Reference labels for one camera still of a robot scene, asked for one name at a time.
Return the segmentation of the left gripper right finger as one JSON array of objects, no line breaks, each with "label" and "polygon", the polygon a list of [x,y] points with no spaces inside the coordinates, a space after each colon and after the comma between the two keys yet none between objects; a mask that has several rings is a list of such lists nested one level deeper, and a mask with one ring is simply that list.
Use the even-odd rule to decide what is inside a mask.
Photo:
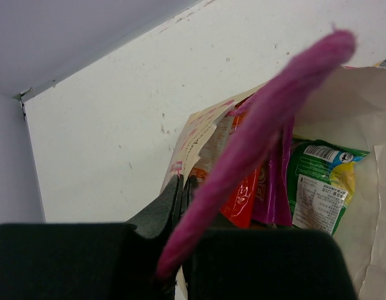
[{"label": "left gripper right finger", "polygon": [[240,229],[216,215],[183,265],[188,299],[356,299],[331,236],[302,229]]}]

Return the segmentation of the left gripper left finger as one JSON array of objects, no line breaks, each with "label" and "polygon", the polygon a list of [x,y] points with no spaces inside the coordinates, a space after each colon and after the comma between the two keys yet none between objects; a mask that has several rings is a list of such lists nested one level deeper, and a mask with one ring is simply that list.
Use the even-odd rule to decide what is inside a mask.
[{"label": "left gripper left finger", "polygon": [[0,299],[173,299],[154,273],[182,190],[173,176],[126,222],[0,224]]}]

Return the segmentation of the red snack bag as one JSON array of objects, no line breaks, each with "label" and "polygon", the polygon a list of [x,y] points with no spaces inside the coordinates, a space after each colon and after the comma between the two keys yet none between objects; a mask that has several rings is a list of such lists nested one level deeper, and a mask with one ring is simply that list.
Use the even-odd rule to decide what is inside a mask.
[{"label": "red snack bag", "polygon": [[[226,116],[218,123],[215,132],[200,150],[200,159],[190,172],[199,183],[205,181],[230,136],[241,125],[245,116],[245,113],[240,116]],[[250,226],[259,175],[260,168],[257,167],[244,177],[220,209],[220,215],[238,228],[246,229]]]}]

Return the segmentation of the purple snack bag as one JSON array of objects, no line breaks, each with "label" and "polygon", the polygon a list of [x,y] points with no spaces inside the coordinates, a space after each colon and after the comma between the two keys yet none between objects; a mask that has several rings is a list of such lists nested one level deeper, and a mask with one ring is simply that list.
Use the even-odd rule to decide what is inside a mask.
[{"label": "purple snack bag", "polygon": [[251,219],[269,226],[292,226],[292,214],[287,196],[287,169],[290,161],[295,119],[291,118],[271,148],[267,160],[260,168],[257,192]]}]

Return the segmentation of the green chips bag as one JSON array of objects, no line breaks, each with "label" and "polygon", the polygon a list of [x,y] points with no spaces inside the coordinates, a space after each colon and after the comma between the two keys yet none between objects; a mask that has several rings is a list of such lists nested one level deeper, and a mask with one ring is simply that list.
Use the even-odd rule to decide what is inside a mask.
[{"label": "green chips bag", "polygon": [[333,235],[355,192],[355,165],[368,151],[294,137],[287,168],[292,226]]}]

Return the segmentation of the paper bag with pink handles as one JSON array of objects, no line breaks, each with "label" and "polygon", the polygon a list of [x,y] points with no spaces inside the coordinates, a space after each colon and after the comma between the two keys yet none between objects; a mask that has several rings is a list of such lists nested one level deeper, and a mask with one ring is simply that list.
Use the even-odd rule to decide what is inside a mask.
[{"label": "paper bag with pink handles", "polygon": [[[355,165],[355,192],[333,235],[340,248],[356,299],[386,299],[386,70],[348,67],[356,40],[336,30],[293,57],[270,81],[233,96],[187,120],[172,155],[166,178],[183,178],[226,116],[246,114],[230,136],[193,199],[181,207],[181,224],[170,236],[156,267],[156,278],[169,281],[183,265],[240,181],[261,168],[283,126],[295,119],[294,137],[323,140],[368,151]],[[247,229],[300,229],[251,220]]]}]

